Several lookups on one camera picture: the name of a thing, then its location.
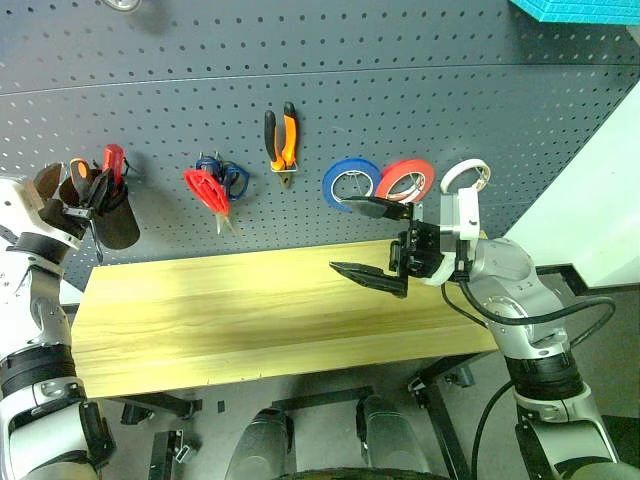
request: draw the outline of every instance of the wooden board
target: wooden board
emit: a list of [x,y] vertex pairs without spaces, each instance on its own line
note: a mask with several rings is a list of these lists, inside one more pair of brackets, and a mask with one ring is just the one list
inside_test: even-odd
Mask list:
[[374,241],[97,267],[73,327],[78,374],[108,397],[496,348],[439,288],[412,281],[401,300],[328,265],[381,266],[388,252]]

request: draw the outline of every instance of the black cable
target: black cable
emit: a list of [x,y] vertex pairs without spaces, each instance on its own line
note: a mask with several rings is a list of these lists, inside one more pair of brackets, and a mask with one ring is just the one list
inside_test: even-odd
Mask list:
[[447,289],[445,287],[446,283],[443,283],[440,286],[440,292],[442,292],[442,299],[444,300],[444,303],[446,303],[447,305],[449,305],[449,307],[451,307],[451,309],[455,310],[456,312],[458,312],[460,315],[464,315],[465,317],[467,317],[469,320],[471,320],[472,322],[477,323],[478,325],[480,325],[481,327],[487,328],[487,325],[480,320],[477,317],[474,317],[473,315],[471,315],[469,312],[467,312],[466,310],[461,309],[459,306],[457,306],[455,303],[453,303],[449,297],[447,296]]
[[509,317],[503,317],[501,315],[497,315],[487,310],[486,308],[484,308],[482,304],[480,304],[480,302],[478,302],[476,298],[473,296],[473,293],[471,293],[471,290],[469,289],[469,284],[467,282],[461,281],[461,282],[458,282],[458,284],[460,285],[460,289],[462,290],[462,293],[464,294],[465,298],[473,308],[475,308],[480,314],[482,314],[484,317],[488,318],[489,320],[493,320],[494,322],[500,323],[502,325],[532,325],[537,323],[551,322],[553,320],[557,320],[558,318],[565,317],[572,313],[579,312],[580,310],[584,310],[585,308],[591,308],[597,305],[606,305],[607,307],[609,307],[610,312],[607,318],[608,320],[609,318],[611,318],[611,315],[613,315],[613,312],[615,312],[615,309],[616,309],[615,302],[611,300],[609,297],[590,297],[581,302],[574,303],[573,305],[569,305],[568,307],[561,308],[560,310],[556,310],[555,312],[545,313],[544,315],[534,315],[533,317],[522,317],[522,318],[509,318]]
[[478,422],[478,428],[476,429],[476,436],[473,439],[473,449],[471,450],[471,480],[478,480],[478,452],[480,451],[480,439],[482,438],[482,431],[484,430],[484,425],[487,423],[487,419],[489,418],[489,414],[491,413],[491,409],[493,406],[500,400],[500,397],[505,394],[507,390],[513,387],[513,380],[509,380],[503,386],[501,386],[496,393],[493,394],[493,397],[487,402],[487,405],[484,407],[482,411],[482,415],[480,416],[480,421]]
[[607,322],[611,319],[611,317],[616,311],[616,304],[615,303],[612,304],[611,307],[612,308],[610,308],[604,315],[602,315],[598,320],[596,320],[593,323],[593,325],[591,325],[589,328],[584,330],[576,338],[571,340],[571,348],[577,347],[582,342],[584,342],[587,338],[589,338],[591,335],[596,333],[598,330],[600,330],[602,327],[604,327],[607,324]]

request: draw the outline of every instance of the red scissors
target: red scissors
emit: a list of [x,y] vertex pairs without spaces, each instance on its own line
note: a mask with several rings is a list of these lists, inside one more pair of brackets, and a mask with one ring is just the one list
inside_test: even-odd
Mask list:
[[224,187],[220,185],[211,174],[204,170],[185,170],[183,177],[189,190],[216,214],[218,234],[220,234],[222,230],[223,223],[227,224],[231,232],[235,233],[229,221],[231,205],[224,191]]

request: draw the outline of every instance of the blue object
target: blue object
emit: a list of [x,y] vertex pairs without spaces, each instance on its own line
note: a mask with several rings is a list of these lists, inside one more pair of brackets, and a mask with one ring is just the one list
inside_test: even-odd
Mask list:
[[196,170],[204,170],[209,173],[218,183],[222,183],[223,169],[222,162],[213,157],[201,156],[196,162]]
[[215,178],[231,201],[239,200],[247,192],[249,172],[235,163],[202,156],[196,162],[196,170],[204,170]]
[[327,201],[329,206],[342,210],[343,212],[351,212],[351,209],[342,205],[342,203],[340,203],[340,201],[334,196],[333,185],[338,177],[345,175],[347,172],[359,172],[369,177],[371,180],[372,194],[375,194],[381,179],[378,167],[364,158],[347,158],[345,160],[340,160],[329,167],[322,179],[322,193],[324,194],[324,199]]
[[[225,192],[227,192],[229,200],[235,201],[244,196],[247,191],[247,187],[249,186],[249,177],[249,172],[235,163],[224,164],[222,186],[224,187]],[[238,182],[241,182],[240,191],[237,190]]]
[[640,25],[640,0],[511,0],[541,22]]

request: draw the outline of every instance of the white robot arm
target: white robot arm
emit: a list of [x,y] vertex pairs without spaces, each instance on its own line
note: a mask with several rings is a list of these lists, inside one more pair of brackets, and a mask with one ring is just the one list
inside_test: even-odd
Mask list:
[[51,198],[60,169],[52,171],[54,188],[44,197],[27,177],[0,176],[0,224],[18,237],[0,253],[2,480],[96,480],[115,449],[76,375],[59,303],[60,263],[78,249],[96,210]]

